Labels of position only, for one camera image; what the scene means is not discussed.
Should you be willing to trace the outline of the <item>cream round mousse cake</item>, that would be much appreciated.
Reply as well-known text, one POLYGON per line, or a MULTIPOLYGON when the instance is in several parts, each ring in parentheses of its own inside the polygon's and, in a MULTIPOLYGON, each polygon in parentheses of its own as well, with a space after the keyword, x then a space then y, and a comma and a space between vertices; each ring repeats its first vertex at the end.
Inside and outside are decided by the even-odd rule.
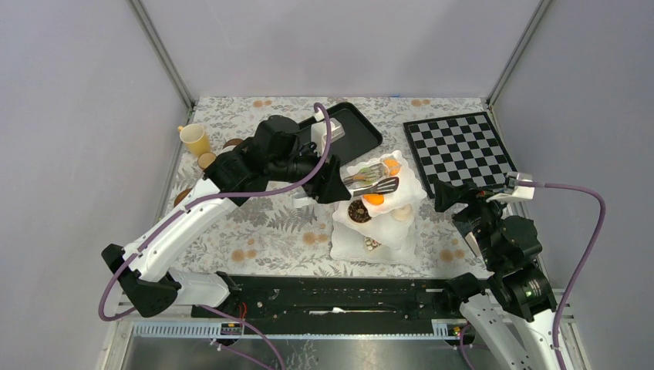
POLYGON ((396 221, 405 221, 413 218, 413 207, 407 204, 391 211, 391 216, 396 221))

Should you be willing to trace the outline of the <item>orange macaron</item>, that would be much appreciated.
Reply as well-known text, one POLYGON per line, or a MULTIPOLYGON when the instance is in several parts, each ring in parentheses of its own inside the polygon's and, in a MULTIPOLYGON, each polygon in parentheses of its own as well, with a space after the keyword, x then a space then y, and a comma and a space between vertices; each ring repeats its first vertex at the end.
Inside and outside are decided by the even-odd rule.
POLYGON ((386 168, 386 174, 389 177, 394 177, 401 171, 402 164, 392 157, 383 159, 382 163, 386 168))

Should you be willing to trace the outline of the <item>small tan saucer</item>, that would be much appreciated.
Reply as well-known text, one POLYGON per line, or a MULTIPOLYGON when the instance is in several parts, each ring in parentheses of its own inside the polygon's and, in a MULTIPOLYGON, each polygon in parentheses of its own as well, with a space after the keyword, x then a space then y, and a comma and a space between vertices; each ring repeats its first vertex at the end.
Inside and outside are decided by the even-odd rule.
POLYGON ((197 158, 197 165, 205 171, 217 158, 214 153, 203 153, 197 158))

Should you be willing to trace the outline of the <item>silver serving tongs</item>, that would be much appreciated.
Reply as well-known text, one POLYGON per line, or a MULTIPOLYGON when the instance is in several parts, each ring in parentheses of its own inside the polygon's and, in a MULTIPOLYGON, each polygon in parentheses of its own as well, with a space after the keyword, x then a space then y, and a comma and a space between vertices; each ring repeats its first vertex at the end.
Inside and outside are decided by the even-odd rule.
POLYGON ((370 181, 357 181, 353 178, 361 169, 345 178, 337 177, 336 173, 330 173, 329 177, 316 177, 317 183, 310 184, 307 190, 304 189, 303 192, 293 196, 292 206, 301 208, 313 204, 333 204, 355 200, 370 193, 385 196, 399 189, 399 173, 394 177, 389 177, 382 162, 365 167, 370 166, 377 166, 378 170, 377 176, 370 181))

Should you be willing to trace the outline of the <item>white three-tier dessert stand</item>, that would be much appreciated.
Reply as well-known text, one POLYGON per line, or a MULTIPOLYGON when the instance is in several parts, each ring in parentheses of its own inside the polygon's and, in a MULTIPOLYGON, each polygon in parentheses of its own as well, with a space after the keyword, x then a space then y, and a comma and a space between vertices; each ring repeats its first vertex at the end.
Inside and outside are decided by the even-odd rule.
POLYGON ((363 167, 381 163, 388 157, 392 157, 402 164, 399 172, 399 189, 385 195, 385 202, 379 206, 373 206, 362 200, 372 217, 371 221, 364 224, 354 223, 348 218, 347 208, 350 202, 344 201, 337 204, 337 208, 332 214, 333 231, 330 250, 332 259, 406 265, 415 261, 416 216, 422 201, 426 199, 426 191, 402 152, 394 150, 366 162, 348 166, 346 175, 353 175, 363 167), (405 221, 394 220, 391 211, 407 204, 411 204, 413 207, 413 218, 405 221), (372 252, 366 251, 364 237, 371 237, 381 243, 381 246, 372 252))

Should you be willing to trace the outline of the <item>chocolate sprinkle donut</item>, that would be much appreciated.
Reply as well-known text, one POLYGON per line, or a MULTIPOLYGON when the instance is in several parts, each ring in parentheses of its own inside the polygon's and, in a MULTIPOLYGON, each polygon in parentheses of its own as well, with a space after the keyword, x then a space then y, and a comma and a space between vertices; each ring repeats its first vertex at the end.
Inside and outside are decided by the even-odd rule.
POLYGON ((357 224, 364 224, 372 220, 369 211, 361 200, 352 201, 347 208, 348 218, 357 224))

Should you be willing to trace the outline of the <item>pink strawberry cake slice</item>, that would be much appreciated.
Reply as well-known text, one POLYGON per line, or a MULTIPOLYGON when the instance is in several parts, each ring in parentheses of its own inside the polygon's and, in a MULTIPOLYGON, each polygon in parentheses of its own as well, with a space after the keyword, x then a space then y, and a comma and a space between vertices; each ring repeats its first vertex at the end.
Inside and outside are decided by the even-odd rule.
POLYGON ((372 252, 378 247, 381 246, 377 240, 372 239, 371 237, 364 237, 364 248, 368 252, 372 252))

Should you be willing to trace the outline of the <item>orange fish pastry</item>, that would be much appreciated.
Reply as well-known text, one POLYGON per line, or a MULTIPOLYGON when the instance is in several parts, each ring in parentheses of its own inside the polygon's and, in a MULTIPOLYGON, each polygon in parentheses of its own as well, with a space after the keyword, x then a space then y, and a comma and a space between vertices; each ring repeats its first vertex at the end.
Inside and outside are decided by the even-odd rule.
POLYGON ((364 199, 369 204, 372 204, 373 206, 379 206, 385 202, 385 197, 378 193, 365 194, 362 196, 362 199, 364 199))

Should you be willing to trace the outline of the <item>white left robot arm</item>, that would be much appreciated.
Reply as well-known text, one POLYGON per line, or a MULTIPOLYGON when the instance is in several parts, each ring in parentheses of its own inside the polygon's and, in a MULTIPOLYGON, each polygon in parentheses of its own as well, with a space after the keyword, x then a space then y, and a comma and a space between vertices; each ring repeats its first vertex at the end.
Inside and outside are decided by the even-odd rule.
POLYGON ((217 274, 176 271, 172 263, 203 232, 255 197, 298 189, 300 200, 330 204, 348 200, 351 193, 340 177, 340 159, 331 144, 337 125, 329 118, 324 130, 302 143, 295 121, 270 116, 255 134, 222 150, 205 169, 187 196, 134 242, 107 246, 102 257, 132 307, 145 318, 171 306, 206 305, 218 315, 233 315, 239 297, 217 274))

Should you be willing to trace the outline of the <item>black and grey chessboard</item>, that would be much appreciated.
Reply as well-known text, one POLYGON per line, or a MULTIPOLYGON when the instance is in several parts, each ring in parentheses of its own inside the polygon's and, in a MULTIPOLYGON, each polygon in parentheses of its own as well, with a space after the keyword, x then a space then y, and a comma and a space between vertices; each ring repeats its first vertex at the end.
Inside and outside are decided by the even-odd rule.
POLYGON ((486 112, 406 122, 403 129, 430 199, 439 181, 496 187, 516 170, 486 112))

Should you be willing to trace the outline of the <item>dark brown saucer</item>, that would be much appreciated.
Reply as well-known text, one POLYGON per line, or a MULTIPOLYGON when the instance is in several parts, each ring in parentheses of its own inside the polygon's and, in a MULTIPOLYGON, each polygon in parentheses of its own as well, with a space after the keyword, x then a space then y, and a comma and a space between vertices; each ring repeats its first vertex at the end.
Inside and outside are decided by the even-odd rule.
POLYGON ((231 146, 237 146, 238 144, 240 144, 242 142, 243 142, 243 139, 231 139, 231 140, 228 140, 223 145, 223 148, 225 149, 225 148, 228 148, 228 147, 231 147, 231 146))

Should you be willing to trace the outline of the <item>black serving tray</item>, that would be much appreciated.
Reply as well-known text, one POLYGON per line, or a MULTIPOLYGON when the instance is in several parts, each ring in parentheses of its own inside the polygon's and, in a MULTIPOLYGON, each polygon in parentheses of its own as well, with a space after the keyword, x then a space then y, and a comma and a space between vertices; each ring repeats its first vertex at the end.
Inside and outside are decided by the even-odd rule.
POLYGON ((374 150, 383 142, 380 131, 352 103, 337 103, 326 109, 332 124, 339 124, 343 134, 332 133, 330 154, 340 159, 341 168, 374 150))

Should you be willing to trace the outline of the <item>yellow cup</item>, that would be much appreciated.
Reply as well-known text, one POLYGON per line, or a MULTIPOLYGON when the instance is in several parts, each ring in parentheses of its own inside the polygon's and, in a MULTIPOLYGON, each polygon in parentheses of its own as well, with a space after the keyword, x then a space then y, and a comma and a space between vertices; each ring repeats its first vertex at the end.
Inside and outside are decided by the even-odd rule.
POLYGON ((209 136, 202 125, 187 124, 186 126, 177 127, 177 131, 180 141, 195 157, 211 152, 209 136))

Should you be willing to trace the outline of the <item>large brown saucer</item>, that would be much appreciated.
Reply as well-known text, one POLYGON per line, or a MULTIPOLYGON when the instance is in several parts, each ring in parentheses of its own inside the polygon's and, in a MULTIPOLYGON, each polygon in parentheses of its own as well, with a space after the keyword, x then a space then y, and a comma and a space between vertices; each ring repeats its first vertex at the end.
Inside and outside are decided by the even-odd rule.
POLYGON ((184 207, 192 198, 193 188, 187 188, 180 192, 174 199, 173 207, 184 207))

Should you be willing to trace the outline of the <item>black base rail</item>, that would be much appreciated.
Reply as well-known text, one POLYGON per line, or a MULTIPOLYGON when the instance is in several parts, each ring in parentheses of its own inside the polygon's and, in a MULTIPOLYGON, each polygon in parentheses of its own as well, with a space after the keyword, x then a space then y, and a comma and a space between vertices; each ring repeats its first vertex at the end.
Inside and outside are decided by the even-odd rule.
POLYGON ((266 335, 431 335, 433 324, 464 321, 465 293, 489 288, 452 279, 228 275, 218 310, 266 335))

